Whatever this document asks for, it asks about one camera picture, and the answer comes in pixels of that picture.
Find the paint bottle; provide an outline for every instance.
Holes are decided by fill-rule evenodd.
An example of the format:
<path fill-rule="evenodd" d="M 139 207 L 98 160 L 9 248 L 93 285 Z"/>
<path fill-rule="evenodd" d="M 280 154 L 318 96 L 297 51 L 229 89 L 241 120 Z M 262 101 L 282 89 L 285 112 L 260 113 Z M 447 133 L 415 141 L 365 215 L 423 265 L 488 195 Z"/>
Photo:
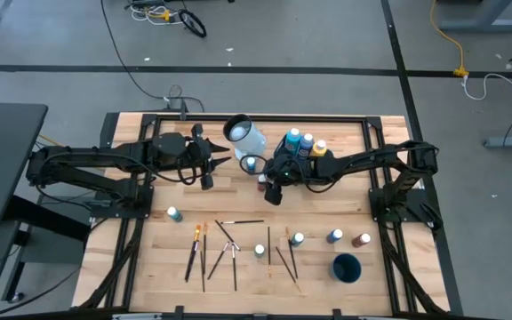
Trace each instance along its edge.
<path fill-rule="evenodd" d="M 246 168 L 249 173 L 254 173 L 256 171 L 256 159 L 252 156 L 246 158 Z"/>
<path fill-rule="evenodd" d="M 343 231 L 341 229 L 334 229 L 332 232 L 327 235 L 327 242 L 332 244 L 337 240 L 340 240 L 343 237 Z"/>
<path fill-rule="evenodd" d="M 300 130 L 296 128 L 292 128 L 286 135 L 285 135 L 285 144 L 284 147 L 288 149 L 288 151 L 292 155 L 296 155 L 298 152 L 298 147 L 300 146 Z"/>
<path fill-rule="evenodd" d="M 268 184 L 268 182 L 266 181 L 266 175 L 264 174 L 261 174 L 258 176 L 258 191 L 265 191 L 266 190 L 266 185 Z"/>
<path fill-rule="evenodd" d="M 362 235 L 356 237 L 355 239 L 353 239 L 353 241 L 351 243 L 355 248 L 358 248 L 358 247 L 368 244 L 370 242 L 371 242 L 371 236 L 369 236 L 369 234 L 362 234 Z"/>
<path fill-rule="evenodd" d="M 327 152 L 327 144 L 325 140 L 320 140 L 313 144 L 311 149 L 310 156 L 325 156 L 325 152 Z"/>
<path fill-rule="evenodd" d="M 256 244 L 254 247 L 254 255 L 256 258 L 262 258 L 264 256 L 264 252 L 266 250 L 264 249 L 264 246 L 262 244 Z"/>
<path fill-rule="evenodd" d="M 313 147 L 313 135 L 306 133 L 300 141 L 300 148 L 298 149 L 298 159 L 305 160 L 309 156 L 309 151 Z"/>
<path fill-rule="evenodd" d="M 175 222 L 181 222 L 183 220 L 183 216 L 181 215 L 181 212 L 179 210 L 175 209 L 175 207 L 169 207 L 169 209 L 167 209 L 167 214 Z"/>
<path fill-rule="evenodd" d="M 303 234 L 298 232 L 297 234 L 292 236 L 292 245 L 298 246 L 303 242 Z"/>

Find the wooden table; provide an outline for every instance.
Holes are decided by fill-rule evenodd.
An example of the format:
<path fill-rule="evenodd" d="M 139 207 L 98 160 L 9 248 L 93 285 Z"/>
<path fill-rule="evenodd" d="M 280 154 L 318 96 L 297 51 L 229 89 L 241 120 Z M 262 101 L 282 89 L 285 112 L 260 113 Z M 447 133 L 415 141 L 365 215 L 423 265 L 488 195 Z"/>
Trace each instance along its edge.
<path fill-rule="evenodd" d="M 113 147 L 136 141 L 141 116 L 141 113 L 119 115 Z M 402 116 L 383 116 L 381 122 L 386 143 L 409 139 Z M 163 121 L 161 132 L 189 135 L 193 123 Z M 222 135 L 222 125 L 222 121 L 204 121 L 204 136 L 232 149 Z M 278 141 L 292 127 L 311 132 L 316 139 L 326 140 L 328 148 L 336 156 L 364 151 L 360 125 L 258 122 L 256 126 L 268 139 L 265 156 L 272 155 Z M 371 187 L 368 172 L 347 175 L 323 194 L 313 194 L 304 186 L 284 188 L 282 204 L 274 206 L 266 202 L 264 194 L 257 190 L 256 177 L 240 170 L 233 151 L 214 156 L 232 156 L 233 159 L 217 168 L 213 174 L 214 187 L 209 191 L 201 190 L 199 182 L 190 187 L 163 180 L 154 182 L 154 203 L 141 238 L 131 311 L 173 312 L 175 306 L 181 305 L 185 312 L 195 313 L 330 315 L 334 308 L 339 308 L 343 315 L 391 314 L 378 227 L 372 221 L 367 197 L 367 190 Z M 107 176 L 118 179 L 127 174 L 108 169 Z M 378 176 L 383 183 L 382 174 Z M 181 210 L 181 223 L 169 219 L 166 214 L 169 206 Z M 207 273 L 227 241 L 215 225 L 215 219 L 265 221 L 225 226 L 242 249 L 236 256 L 237 292 L 234 291 L 230 250 L 223 256 L 211 280 L 205 281 L 206 292 L 202 292 L 198 254 L 190 280 L 188 283 L 184 281 L 197 224 L 207 222 L 209 226 Z M 111 219 L 92 232 L 73 305 L 86 300 L 110 269 L 119 225 L 120 220 Z M 268 255 L 257 259 L 253 254 L 256 244 L 267 246 L 267 226 L 271 227 L 271 278 L 268 277 Z M 293 284 L 274 249 L 278 246 L 292 267 L 285 227 L 306 237 L 301 246 L 294 248 L 302 293 Z M 343 239 L 335 244 L 326 243 L 326 235 L 335 228 L 343 230 Z M 403 231 L 411 271 L 436 304 L 449 309 L 431 232 L 421 223 L 405 223 Z M 371 235 L 372 242 L 354 248 L 351 239 L 362 233 Z M 362 264 L 363 273 L 354 284 L 335 282 L 329 277 L 329 263 L 342 252 L 354 254 Z M 406 310 L 402 278 L 396 269 L 395 274 L 401 309 Z M 121 301 L 123 279 L 121 276 L 118 282 L 117 304 Z"/>

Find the gray floor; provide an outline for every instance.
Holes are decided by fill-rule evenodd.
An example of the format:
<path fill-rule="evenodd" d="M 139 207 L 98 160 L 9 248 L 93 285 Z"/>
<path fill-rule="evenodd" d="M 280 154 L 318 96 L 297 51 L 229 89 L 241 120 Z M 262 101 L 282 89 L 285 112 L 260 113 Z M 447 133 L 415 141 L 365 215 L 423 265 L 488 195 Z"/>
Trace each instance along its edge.
<path fill-rule="evenodd" d="M 123 10 L 124 0 L 105 3 L 128 65 L 396 67 L 378 1 L 188 1 L 208 29 L 205 39 L 181 27 L 134 21 Z M 429 24 L 429 1 L 390 4 L 408 69 L 458 66 L 455 46 Z M 439 5 L 437 18 L 467 16 L 476 9 Z M 512 5 L 505 16 L 512 18 Z M 512 34 L 454 36 L 466 49 L 470 71 L 506 69 Z M 98 0 L 13 0 L 0 25 L 0 64 L 119 65 Z M 406 113 L 397 77 L 138 74 L 136 79 L 157 94 L 179 84 L 209 112 Z M 424 138 L 441 149 L 436 188 L 465 314 L 512 319 L 512 150 L 481 147 L 484 138 L 503 134 L 512 120 L 512 88 L 490 80 L 488 98 L 476 102 L 465 96 L 459 79 L 411 78 L 410 83 Z M 470 79 L 469 90 L 481 94 L 481 83 Z M 127 75 L 116 73 L 0 72 L 0 102 L 48 105 L 43 134 L 71 145 L 97 144 L 106 112 L 164 107 L 141 94 Z M 56 186 L 50 192 L 68 196 L 80 190 Z M 24 180 L 17 194 L 36 199 Z M 20 289 L 33 296 L 74 268 L 30 264 Z M 74 276 L 15 313 L 66 309 L 75 284 Z M 0 302 L 0 308 L 6 306 Z"/>

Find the black desk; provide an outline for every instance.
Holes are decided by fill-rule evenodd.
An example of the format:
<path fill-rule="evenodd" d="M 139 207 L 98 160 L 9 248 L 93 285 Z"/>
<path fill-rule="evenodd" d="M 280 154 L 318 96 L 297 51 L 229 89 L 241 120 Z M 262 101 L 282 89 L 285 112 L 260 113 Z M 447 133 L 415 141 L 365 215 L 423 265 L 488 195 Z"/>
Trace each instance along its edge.
<path fill-rule="evenodd" d="M 68 236 L 80 244 L 89 230 L 88 223 L 80 219 L 70 219 L 13 194 L 46 111 L 44 105 L 0 103 L 0 275 L 13 244 L 21 245 L 18 262 L 25 262 L 21 256 L 28 233 L 19 231 L 21 222 L 29 224 L 29 231 L 33 227 L 44 228 L 51 234 Z M 14 266 L 3 300 L 10 300 L 14 294 L 22 266 L 19 263 Z"/>

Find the blue cup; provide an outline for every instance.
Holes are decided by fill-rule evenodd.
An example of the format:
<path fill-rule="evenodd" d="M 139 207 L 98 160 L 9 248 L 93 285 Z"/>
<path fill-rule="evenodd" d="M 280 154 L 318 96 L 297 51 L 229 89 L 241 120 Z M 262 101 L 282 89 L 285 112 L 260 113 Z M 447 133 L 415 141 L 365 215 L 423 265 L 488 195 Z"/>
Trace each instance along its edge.
<path fill-rule="evenodd" d="M 329 266 L 329 274 L 335 280 L 352 284 L 361 277 L 361 263 L 354 255 L 342 253 Z"/>

